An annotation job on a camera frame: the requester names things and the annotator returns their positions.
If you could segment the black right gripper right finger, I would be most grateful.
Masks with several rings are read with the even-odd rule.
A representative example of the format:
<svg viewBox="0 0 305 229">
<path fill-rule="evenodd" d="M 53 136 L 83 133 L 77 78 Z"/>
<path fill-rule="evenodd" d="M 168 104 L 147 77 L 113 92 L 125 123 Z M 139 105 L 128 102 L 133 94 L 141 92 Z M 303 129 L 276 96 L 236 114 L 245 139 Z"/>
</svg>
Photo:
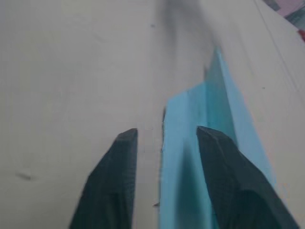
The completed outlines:
<svg viewBox="0 0 305 229">
<path fill-rule="evenodd" d="M 297 229 L 264 174 L 221 131 L 196 130 L 204 177 L 221 229 Z"/>
</svg>

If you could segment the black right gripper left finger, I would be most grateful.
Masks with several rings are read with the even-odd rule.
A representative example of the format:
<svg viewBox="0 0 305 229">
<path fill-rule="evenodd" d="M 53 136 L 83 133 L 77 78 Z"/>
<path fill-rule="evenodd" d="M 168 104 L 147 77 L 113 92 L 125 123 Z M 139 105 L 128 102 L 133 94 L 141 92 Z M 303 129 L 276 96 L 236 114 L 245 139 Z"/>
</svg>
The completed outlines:
<svg viewBox="0 0 305 229">
<path fill-rule="evenodd" d="M 138 130 L 117 135 L 87 178 L 71 229 L 132 228 Z"/>
</svg>

